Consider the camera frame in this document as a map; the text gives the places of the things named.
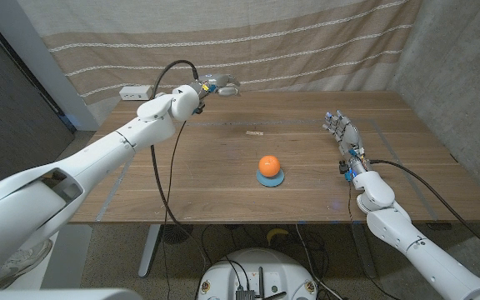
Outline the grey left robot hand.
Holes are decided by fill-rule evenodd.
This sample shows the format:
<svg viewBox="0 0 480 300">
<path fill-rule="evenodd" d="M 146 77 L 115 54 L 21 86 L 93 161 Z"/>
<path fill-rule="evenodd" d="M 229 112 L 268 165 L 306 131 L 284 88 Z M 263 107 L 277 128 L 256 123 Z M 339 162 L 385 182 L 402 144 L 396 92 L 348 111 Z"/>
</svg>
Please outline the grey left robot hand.
<svg viewBox="0 0 480 300">
<path fill-rule="evenodd" d="M 210 93 L 229 97 L 239 94 L 240 82 L 231 74 L 207 74 L 199 78 L 201 88 L 199 97 L 204 98 Z"/>
</svg>

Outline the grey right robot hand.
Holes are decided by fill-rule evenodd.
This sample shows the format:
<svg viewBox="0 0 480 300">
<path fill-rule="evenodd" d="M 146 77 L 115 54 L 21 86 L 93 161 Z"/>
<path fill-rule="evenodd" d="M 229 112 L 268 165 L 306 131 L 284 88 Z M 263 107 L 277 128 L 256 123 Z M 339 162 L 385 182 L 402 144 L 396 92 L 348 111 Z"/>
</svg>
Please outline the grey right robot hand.
<svg viewBox="0 0 480 300">
<path fill-rule="evenodd" d="M 329 131 L 337 141 L 338 149 L 343 156 L 339 167 L 341 173 L 345 173 L 344 167 L 353 177 L 368 171 L 369 165 L 365 156 L 363 140 L 357 127 L 347 116 L 339 110 L 337 110 L 337 114 L 327 112 L 322 127 Z"/>
</svg>

